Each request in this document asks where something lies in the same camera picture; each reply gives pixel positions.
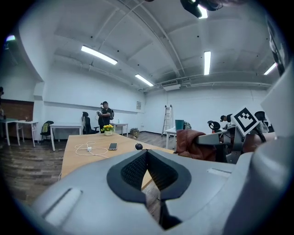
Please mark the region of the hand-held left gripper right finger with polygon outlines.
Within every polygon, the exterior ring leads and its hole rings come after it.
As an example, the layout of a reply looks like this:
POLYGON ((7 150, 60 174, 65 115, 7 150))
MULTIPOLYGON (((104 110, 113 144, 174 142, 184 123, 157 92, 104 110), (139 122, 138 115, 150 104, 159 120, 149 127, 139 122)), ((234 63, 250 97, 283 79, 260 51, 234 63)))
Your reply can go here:
POLYGON ((223 195, 235 165, 147 151, 147 169, 159 190, 159 218, 148 235, 225 235, 233 201, 223 195))

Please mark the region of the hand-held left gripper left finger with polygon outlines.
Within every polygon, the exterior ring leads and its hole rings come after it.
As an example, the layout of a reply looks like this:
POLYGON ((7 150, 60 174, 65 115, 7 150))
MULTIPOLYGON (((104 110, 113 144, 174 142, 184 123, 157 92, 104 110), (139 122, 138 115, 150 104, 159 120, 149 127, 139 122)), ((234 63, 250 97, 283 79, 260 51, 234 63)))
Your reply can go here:
POLYGON ((60 235, 163 235, 165 230, 142 203, 119 198, 107 184, 109 169, 129 157, 88 163, 46 189, 32 210, 60 235))

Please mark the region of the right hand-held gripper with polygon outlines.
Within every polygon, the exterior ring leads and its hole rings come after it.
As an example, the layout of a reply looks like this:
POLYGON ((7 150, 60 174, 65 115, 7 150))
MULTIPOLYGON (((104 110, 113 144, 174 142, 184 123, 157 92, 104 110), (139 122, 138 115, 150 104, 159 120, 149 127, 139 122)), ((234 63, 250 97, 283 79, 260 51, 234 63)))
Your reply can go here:
POLYGON ((199 145, 225 145, 224 158, 227 163, 236 164, 243 153, 248 134, 260 123, 247 107, 241 108, 230 116, 227 128, 220 133, 201 135, 196 138, 199 145))

